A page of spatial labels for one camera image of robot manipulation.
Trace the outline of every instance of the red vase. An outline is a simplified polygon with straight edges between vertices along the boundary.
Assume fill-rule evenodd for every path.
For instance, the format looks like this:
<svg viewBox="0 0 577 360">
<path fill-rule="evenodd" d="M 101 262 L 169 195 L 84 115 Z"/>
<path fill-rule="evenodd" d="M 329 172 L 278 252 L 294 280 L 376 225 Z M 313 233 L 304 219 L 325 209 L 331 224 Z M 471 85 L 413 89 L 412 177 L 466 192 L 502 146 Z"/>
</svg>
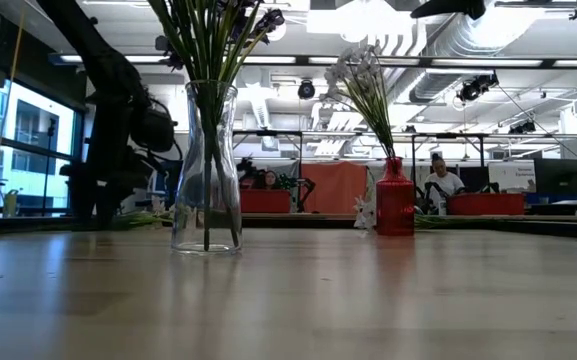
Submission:
<svg viewBox="0 0 577 360">
<path fill-rule="evenodd" d="M 401 158 L 386 160 L 386 173 L 377 181 L 377 234 L 415 233 L 415 187 L 403 173 Z"/>
</svg>

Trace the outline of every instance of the window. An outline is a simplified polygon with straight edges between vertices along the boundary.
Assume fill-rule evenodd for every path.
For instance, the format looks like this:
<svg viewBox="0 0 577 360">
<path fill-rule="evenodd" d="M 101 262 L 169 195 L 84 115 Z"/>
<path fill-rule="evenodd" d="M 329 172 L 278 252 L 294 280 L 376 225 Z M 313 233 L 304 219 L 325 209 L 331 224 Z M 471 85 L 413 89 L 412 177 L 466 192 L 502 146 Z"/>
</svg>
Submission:
<svg viewBox="0 0 577 360">
<path fill-rule="evenodd" d="M 48 174 L 55 173 L 55 158 L 32 154 L 22 150 L 13 150 L 12 169 L 29 171 L 38 174 L 46 173 L 46 163 L 48 163 Z"/>
<path fill-rule="evenodd" d="M 46 161 L 51 164 L 47 175 Z M 46 159 L 45 155 L 2 146 L 0 183 L 3 185 L 0 185 L 0 206 L 3 206 L 1 195 L 17 190 L 17 204 L 20 207 L 41 208 L 46 190 L 47 208 L 67 208 L 68 177 L 59 175 L 59 169 L 67 164 L 70 164 L 67 160 Z"/>
<path fill-rule="evenodd" d="M 6 113 L 4 128 L 1 129 Z M 75 115 L 72 109 L 19 84 L 7 81 L 6 86 L 0 89 L 0 133 L 3 130 L 4 137 L 8 139 L 71 155 Z"/>
<path fill-rule="evenodd" d="M 19 100 L 15 140 L 54 150 L 57 148 L 58 121 L 57 115 Z"/>
</svg>

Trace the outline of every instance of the orange partition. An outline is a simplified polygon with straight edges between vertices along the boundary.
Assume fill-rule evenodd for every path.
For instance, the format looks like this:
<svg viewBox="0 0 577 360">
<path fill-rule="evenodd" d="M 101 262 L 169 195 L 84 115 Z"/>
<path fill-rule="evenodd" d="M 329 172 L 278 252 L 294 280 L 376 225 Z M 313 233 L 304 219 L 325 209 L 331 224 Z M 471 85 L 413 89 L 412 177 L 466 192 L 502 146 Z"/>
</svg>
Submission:
<svg viewBox="0 0 577 360">
<path fill-rule="evenodd" d="M 302 176 L 314 181 L 315 190 L 304 204 L 306 212 L 355 214 L 355 198 L 365 196 L 366 167 L 346 161 L 303 164 Z"/>
</svg>

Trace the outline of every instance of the red box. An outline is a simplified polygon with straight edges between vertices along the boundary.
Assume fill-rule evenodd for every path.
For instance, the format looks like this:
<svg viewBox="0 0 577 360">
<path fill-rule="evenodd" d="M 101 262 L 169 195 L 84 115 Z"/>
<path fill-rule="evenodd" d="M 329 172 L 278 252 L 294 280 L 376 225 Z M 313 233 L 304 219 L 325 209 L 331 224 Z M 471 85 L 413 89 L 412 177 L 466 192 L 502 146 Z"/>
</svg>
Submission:
<svg viewBox="0 0 577 360">
<path fill-rule="evenodd" d="M 290 191 L 242 189 L 242 213 L 289 213 Z"/>
<path fill-rule="evenodd" d="M 523 194 L 460 194 L 447 201 L 449 215 L 524 215 Z"/>
</svg>

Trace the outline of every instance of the desk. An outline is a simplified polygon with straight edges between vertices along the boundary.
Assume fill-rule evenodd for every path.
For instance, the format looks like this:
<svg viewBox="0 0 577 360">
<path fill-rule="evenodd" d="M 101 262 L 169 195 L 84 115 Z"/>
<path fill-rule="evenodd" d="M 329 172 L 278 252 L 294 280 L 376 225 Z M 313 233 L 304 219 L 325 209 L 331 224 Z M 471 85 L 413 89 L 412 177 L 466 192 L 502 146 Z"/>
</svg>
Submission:
<svg viewBox="0 0 577 360">
<path fill-rule="evenodd" d="M 577 359 L 577 241 L 244 230 L 0 236 L 0 359 Z"/>
<path fill-rule="evenodd" d="M 577 213 L 577 204 L 534 204 L 528 209 L 533 215 L 570 215 Z"/>
</svg>

